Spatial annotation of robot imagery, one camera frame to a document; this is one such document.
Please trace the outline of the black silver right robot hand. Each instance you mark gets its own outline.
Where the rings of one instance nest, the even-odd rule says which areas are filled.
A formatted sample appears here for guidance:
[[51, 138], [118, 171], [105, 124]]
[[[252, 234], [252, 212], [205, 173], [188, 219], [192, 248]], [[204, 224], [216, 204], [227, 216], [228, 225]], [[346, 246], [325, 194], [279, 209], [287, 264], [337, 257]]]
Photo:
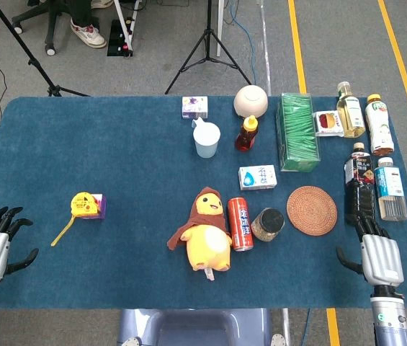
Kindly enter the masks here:
[[373, 287], [398, 287], [404, 282], [398, 243], [379, 226], [374, 218], [358, 213], [355, 230], [359, 238], [361, 263], [349, 261], [340, 247], [336, 248], [339, 262], [347, 269], [362, 275]]

